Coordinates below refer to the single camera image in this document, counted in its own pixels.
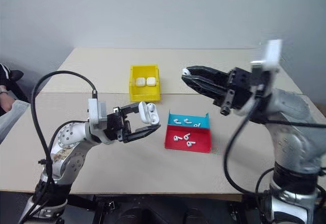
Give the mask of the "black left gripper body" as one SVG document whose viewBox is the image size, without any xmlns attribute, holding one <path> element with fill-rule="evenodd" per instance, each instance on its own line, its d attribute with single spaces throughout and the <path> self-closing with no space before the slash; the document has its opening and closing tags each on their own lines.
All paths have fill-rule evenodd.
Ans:
<svg viewBox="0 0 326 224">
<path fill-rule="evenodd" d="M 131 112 L 128 106 L 114 107 L 113 113 L 107 115 L 106 137 L 111 141 L 118 140 L 128 143 L 131 134 L 130 122 L 127 115 Z"/>
</svg>

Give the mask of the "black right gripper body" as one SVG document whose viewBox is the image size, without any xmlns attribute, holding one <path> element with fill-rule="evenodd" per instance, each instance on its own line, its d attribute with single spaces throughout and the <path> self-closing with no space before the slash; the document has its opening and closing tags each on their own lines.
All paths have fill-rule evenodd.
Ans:
<svg viewBox="0 0 326 224">
<path fill-rule="evenodd" d="M 235 67 L 227 74 L 223 87 L 226 93 L 220 113 L 227 116 L 233 109 L 239 116 L 247 115 L 255 103 L 254 92 L 251 88 L 251 73 Z"/>
</svg>

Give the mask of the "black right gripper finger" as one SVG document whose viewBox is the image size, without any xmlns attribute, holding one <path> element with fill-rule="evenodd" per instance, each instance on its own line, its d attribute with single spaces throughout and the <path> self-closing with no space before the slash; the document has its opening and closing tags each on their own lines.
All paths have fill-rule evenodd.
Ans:
<svg viewBox="0 0 326 224">
<path fill-rule="evenodd" d="M 183 75 L 181 79 L 188 87 L 197 93 L 213 99 L 215 105 L 223 104 L 227 94 L 227 89 L 225 87 L 199 75 Z"/>
<path fill-rule="evenodd" d="M 200 76 L 213 82 L 226 82 L 229 77 L 229 73 L 205 66 L 190 66 L 187 70 L 192 76 Z"/>
</svg>

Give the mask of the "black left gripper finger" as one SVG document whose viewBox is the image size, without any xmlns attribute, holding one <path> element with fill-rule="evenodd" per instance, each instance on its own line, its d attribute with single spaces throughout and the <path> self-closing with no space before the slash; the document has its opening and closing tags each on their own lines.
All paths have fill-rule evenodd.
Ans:
<svg viewBox="0 0 326 224">
<path fill-rule="evenodd" d="M 123 107 L 120 107 L 120 112 L 124 115 L 131 114 L 131 113 L 139 113 L 139 103 L 129 104 Z"/>
<path fill-rule="evenodd" d="M 127 130 L 123 134 L 123 142 L 129 143 L 132 141 L 136 141 L 142 138 L 149 136 L 150 134 L 154 133 L 161 125 L 149 125 L 142 128 L 136 129 L 134 132 Z"/>
</svg>

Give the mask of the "bystander bare hand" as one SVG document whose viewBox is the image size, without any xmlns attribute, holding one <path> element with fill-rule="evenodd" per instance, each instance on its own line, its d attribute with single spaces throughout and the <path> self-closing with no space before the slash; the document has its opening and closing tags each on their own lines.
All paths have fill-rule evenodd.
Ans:
<svg viewBox="0 0 326 224">
<path fill-rule="evenodd" d="M 1 100 L 1 108 L 6 113 L 12 109 L 12 105 L 15 102 L 15 100 L 7 93 L 1 93 L 0 100 Z"/>
</svg>

